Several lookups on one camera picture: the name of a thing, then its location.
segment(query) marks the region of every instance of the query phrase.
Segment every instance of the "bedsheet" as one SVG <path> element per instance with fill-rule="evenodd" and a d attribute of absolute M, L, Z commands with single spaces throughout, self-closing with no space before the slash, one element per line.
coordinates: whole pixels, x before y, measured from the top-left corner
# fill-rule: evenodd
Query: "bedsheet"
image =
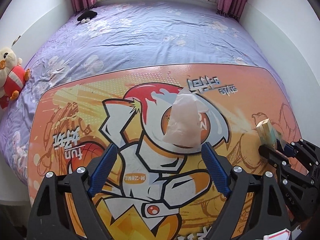
<path fill-rule="evenodd" d="M 49 88 L 92 75 L 148 65 L 226 63 L 267 69 L 284 86 L 251 36 L 233 19 L 179 3 L 126 3 L 94 8 L 97 17 L 61 27 L 28 63 L 32 76 L 0 123 L 0 152 L 27 180 L 30 130 Z"/>

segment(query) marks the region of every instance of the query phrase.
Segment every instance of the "duck's orange beak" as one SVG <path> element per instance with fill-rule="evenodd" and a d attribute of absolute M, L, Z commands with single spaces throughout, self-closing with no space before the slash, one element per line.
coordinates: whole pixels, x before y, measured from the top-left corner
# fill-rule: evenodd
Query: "duck's orange beak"
<path fill-rule="evenodd" d="M 0 61 L 0 69 L 4 69 L 5 68 L 5 60 L 1 60 Z"/>

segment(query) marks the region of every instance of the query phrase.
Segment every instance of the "silver bolt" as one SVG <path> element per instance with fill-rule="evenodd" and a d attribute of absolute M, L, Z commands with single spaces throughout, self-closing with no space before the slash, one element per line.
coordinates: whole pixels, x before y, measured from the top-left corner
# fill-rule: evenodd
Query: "silver bolt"
<path fill-rule="evenodd" d="M 47 174 L 45 175 L 47 178 L 51 178 L 53 176 L 53 172 L 49 171 L 47 172 Z"/>
<path fill-rule="evenodd" d="M 234 168 L 233 168 L 233 170 L 235 171 L 235 172 L 241 172 L 242 171 L 242 168 L 241 167 L 239 167 L 239 166 L 235 166 Z"/>
<path fill-rule="evenodd" d="M 78 172 L 78 173 L 84 173 L 84 172 L 85 172 L 85 167 L 79 167 L 79 168 L 77 169 L 77 172 Z"/>
<path fill-rule="evenodd" d="M 272 178 L 273 174 L 270 171 L 266 171 L 266 176 L 269 177 L 269 178 Z"/>

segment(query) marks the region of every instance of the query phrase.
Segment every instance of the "white stripe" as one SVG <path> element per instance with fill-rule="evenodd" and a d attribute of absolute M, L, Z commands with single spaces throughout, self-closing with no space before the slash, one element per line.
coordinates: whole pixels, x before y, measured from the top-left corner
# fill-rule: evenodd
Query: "white stripe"
<path fill-rule="evenodd" d="M 20 78 L 13 71 L 9 73 L 9 78 L 11 78 L 20 88 L 23 88 Z"/>

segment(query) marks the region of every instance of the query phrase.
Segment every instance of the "black plush toy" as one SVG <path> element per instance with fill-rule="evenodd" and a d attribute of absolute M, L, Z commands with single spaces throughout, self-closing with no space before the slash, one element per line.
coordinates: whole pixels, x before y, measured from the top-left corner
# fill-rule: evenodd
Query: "black plush toy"
<path fill-rule="evenodd" d="M 90 20 L 94 17 L 96 17 L 98 14 L 92 10 L 88 10 L 88 11 L 85 11 L 82 15 L 80 15 L 78 17 L 78 22 L 81 22 L 82 24 L 83 23 L 87 23 L 87 22 L 90 22 Z"/>

